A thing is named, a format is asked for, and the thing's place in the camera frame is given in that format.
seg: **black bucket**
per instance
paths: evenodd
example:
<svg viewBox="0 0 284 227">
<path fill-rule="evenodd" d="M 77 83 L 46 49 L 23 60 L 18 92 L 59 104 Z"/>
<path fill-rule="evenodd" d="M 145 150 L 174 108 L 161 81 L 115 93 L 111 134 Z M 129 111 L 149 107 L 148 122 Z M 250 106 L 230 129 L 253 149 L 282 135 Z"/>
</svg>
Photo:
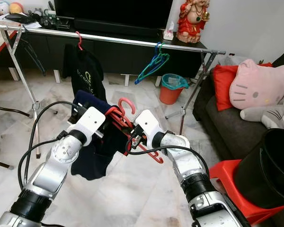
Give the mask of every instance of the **black bucket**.
<svg viewBox="0 0 284 227">
<path fill-rule="evenodd" d="M 239 164 L 235 184 L 258 207 L 284 205 L 284 130 L 270 129 Z"/>
</svg>

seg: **red cushion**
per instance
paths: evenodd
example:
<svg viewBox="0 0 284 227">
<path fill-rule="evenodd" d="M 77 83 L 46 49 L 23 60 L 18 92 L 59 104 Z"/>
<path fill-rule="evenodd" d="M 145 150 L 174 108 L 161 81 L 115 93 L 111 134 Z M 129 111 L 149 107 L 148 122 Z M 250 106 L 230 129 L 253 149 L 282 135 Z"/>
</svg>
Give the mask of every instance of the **red cushion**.
<svg viewBox="0 0 284 227">
<path fill-rule="evenodd" d="M 271 63 L 261 64 L 261 66 L 272 67 Z M 229 98 L 229 88 L 235 79 L 238 65 L 216 65 L 213 69 L 213 82 L 217 100 L 218 111 L 232 108 Z"/>
</svg>

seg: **teal bin liner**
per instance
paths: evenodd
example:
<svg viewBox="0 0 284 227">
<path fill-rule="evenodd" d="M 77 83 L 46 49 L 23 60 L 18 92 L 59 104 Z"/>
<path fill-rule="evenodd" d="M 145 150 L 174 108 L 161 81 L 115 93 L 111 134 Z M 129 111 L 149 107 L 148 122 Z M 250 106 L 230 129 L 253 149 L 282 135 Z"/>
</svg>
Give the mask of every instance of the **teal bin liner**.
<svg viewBox="0 0 284 227">
<path fill-rule="evenodd" d="M 167 87 L 170 90 L 176 90 L 182 87 L 185 87 L 185 88 L 189 87 L 186 79 L 184 79 L 183 77 L 179 75 L 172 74 L 172 73 L 167 73 L 163 75 L 162 86 Z"/>
</svg>

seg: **stuffed toy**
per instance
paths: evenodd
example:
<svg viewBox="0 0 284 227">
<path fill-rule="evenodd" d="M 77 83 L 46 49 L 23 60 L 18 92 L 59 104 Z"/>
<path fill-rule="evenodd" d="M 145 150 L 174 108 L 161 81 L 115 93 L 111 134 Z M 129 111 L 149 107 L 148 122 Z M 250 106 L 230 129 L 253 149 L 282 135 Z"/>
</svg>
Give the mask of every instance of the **stuffed toy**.
<svg viewBox="0 0 284 227">
<path fill-rule="evenodd" d="M 245 121 L 262 122 L 268 129 L 284 129 L 284 98 L 278 105 L 250 107 L 240 112 Z"/>
<path fill-rule="evenodd" d="M 0 15 L 9 13 L 9 3 L 7 1 L 0 1 Z"/>
<path fill-rule="evenodd" d="M 9 5 L 10 13 L 23 13 L 23 6 L 18 2 L 12 2 Z"/>
<path fill-rule="evenodd" d="M 284 96 L 284 65 L 264 67 L 245 60 L 238 66 L 229 96 L 231 104 L 240 110 L 277 105 Z"/>
</svg>

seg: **metal clothes rack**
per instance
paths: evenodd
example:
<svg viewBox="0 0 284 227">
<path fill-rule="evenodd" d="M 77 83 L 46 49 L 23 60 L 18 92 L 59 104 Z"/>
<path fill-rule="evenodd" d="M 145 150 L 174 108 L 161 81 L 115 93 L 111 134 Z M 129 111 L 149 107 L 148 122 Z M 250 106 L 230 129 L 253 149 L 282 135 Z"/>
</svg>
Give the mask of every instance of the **metal clothes rack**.
<svg viewBox="0 0 284 227">
<path fill-rule="evenodd" d="M 12 45 L 8 33 L 8 30 L 12 30 L 12 31 L 17 31 L 17 36 L 15 39 L 14 44 Z M 72 32 L 64 32 L 64 31 L 55 31 L 55 30 L 48 30 L 48 29 L 40 29 L 40 28 L 23 28 L 23 27 L 15 27 L 15 26 L 6 26 L 6 25 L 0 25 L 0 31 L 2 34 L 2 37 L 4 39 L 4 42 L 7 46 L 7 49 L 10 53 L 10 56 L 15 64 L 15 67 L 17 69 L 17 72 L 21 78 L 21 81 L 25 87 L 25 89 L 28 92 L 28 95 L 33 103 L 32 105 L 32 110 L 34 112 L 34 120 L 37 117 L 37 110 L 40 108 L 40 103 L 38 101 L 36 101 L 36 98 L 34 96 L 34 93 L 32 92 L 29 84 L 27 83 L 25 77 L 24 77 L 24 73 L 23 70 L 20 66 L 20 64 L 17 61 L 16 58 L 16 49 L 18 46 L 18 43 L 20 41 L 20 37 L 22 35 L 23 32 L 30 32 L 30 33 L 35 33 L 35 34 L 44 34 L 44 35 L 56 35 L 56 36 L 65 36 L 65 37 L 73 37 L 73 38 L 78 38 L 79 35 L 76 33 L 72 33 Z M 106 41 L 106 42 L 112 42 L 112 43 L 120 43 L 120 44 L 129 44 L 129 45 L 139 45 L 139 46 L 148 46 L 148 47 L 155 47 L 157 46 L 157 43 L 151 43 L 151 42 L 143 42 L 143 41 L 137 41 L 137 40 L 129 40 L 129 39 L 121 39 L 121 38 L 113 38 L 113 37 L 106 37 L 106 36 L 98 36 L 98 35 L 87 35 L 87 34 L 80 34 L 81 38 L 83 39 L 90 39 L 90 40 L 97 40 L 97 41 Z M 179 51 L 190 51 L 190 52 L 199 52 L 201 54 L 201 60 L 202 60 L 202 66 L 203 66 L 203 72 L 200 75 L 196 86 L 193 90 L 192 95 L 190 96 L 190 98 L 188 99 L 186 105 L 184 107 L 181 108 L 180 110 L 180 114 L 181 114 L 181 126 L 180 126 L 180 134 L 182 133 L 182 129 L 183 129 L 183 122 L 184 122 L 184 117 L 186 115 L 186 109 L 189 105 L 189 103 L 191 102 L 193 96 L 195 95 L 198 86 L 201 84 L 206 72 L 208 71 L 209 67 L 211 66 L 214 58 L 216 57 L 216 55 L 218 54 L 225 54 L 225 51 L 218 51 L 218 50 L 208 50 L 208 49 L 202 49 L 202 48 L 194 48 L 194 47 L 189 47 L 189 46 L 177 46 L 177 45 L 170 45 L 170 44 L 164 44 L 162 46 L 162 48 L 165 49 L 172 49 L 172 50 L 179 50 Z M 204 54 L 210 54 L 210 57 L 208 59 L 208 61 L 205 63 L 204 61 Z M 177 113 L 173 113 L 169 116 L 166 116 L 166 119 L 168 119 L 169 117 L 172 117 L 174 115 L 176 115 Z M 39 143 L 39 127 L 37 125 L 36 127 L 36 133 L 35 133 L 36 139 L 37 139 L 37 143 Z M 39 151 L 39 149 L 37 148 L 36 151 L 36 155 L 37 158 L 40 157 L 41 153 Z"/>
</svg>

